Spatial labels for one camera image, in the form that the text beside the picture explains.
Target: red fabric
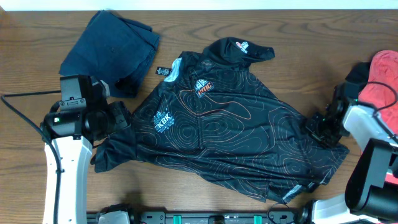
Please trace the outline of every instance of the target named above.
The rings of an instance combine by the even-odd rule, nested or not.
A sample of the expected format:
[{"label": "red fabric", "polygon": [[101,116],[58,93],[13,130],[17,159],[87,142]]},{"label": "red fabric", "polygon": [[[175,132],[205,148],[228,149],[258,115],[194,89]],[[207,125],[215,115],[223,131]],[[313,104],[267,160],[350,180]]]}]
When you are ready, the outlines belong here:
[{"label": "red fabric", "polygon": [[[398,52],[383,50],[377,53],[371,62],[369,82],[382,82],[398,91]],[[359,94],[359,100],[374,104],[380,108],[395,100],[393,92],[378,84],[367,84]],[[394,132],[398,133],[398,103],[381,110],[381,118]]]}]

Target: logo patch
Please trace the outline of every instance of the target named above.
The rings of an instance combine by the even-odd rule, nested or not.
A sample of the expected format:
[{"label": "logo patch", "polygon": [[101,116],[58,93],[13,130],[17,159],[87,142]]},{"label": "logo patch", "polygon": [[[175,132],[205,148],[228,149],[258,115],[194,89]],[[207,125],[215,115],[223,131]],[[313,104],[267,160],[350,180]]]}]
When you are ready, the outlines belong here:
[{"label": "logo patch", "polygon": [[155,130],[157,132],[164,132],[166,129],[170,129],[170,126],[174,124],[174,118],[170,112],[166,110],[161,113],[161,112],[156,112],[156,115],[154,116],[154,125],[155,125]]},{"label": "logo patch", "polygon": [[241,49],[241,51],[243,51],[245,54],[247,54],[247,47],[249,47],[249,44],[245,41],[242,44],[239,42],[236,42],[236,45]]},{"label": "logo patch", "polygon": [[206,80],[198,80],[195,84],[195,92],[201,98],[206,92],[214,89],[213,83]]}]

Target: black clothing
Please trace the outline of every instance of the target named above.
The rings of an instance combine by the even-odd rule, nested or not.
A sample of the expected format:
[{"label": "black clothing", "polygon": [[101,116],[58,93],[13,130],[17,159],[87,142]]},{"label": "black clothing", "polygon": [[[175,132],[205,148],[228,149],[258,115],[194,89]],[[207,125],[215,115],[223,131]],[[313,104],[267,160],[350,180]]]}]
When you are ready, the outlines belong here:
[{"label": "black clothing", "polygon": [[159,35],[140,22],[98,11],[61,64],[61,75],[95,75],[111,96],[135,97],[155,57]]},{"label": "black clothing", "polygon": [[133,112],[131,128],[98,148],[95,171],[145,161],[263,202],[287,203],[327,184],[348,150],[322,148],[300,128],[305,117],[249,72],[251,63],[272,58],[272,48],[232,37],[202,54],[182,52]]}]

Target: white wall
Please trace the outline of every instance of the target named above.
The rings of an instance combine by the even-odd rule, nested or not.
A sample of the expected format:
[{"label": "white wall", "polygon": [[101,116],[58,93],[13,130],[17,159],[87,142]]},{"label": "white wall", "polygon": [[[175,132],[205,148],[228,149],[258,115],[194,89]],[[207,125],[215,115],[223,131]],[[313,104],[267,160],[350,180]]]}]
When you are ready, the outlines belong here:
[{"label": "white wall", "polygon": [[6,11],[398,9],[398,0],[0,0]]}]

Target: wooden tabletop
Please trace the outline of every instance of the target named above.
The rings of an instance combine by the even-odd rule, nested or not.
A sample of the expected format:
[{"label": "wooden tabletop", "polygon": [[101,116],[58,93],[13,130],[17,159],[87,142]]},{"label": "wooden tabletop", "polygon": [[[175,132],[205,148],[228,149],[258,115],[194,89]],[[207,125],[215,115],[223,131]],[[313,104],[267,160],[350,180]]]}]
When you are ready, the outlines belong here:
[{"label": "wooden tabletop", "polygon": [[[398,50],[397,11],[120,11],[160,34],[159,51],[139,96],[123,99],[130,111],[163,77],[181,51],[201,52],[227,36],[273,47],[276,58],[255,63],[251,71],[282,101],[306,116],[324,110],[333,87],[351,67],[380,50]],[[0,94],[59,90],[58,70],[84,31],[90,12],[6,12],[0,16]],[[29,96],[10,102],[39,124],[60,95]],[[47,165],[40,136],[0,103],[0,223],[41,223]],[[341,194],[359,158],[351,150],[327,186],[289,203]],[[274,202],[258,202],[211,184],[199,176],[136,161],[112,171],[88,174],[87,209],[97,211],[128,202],[138,210],[261,211]]]}]

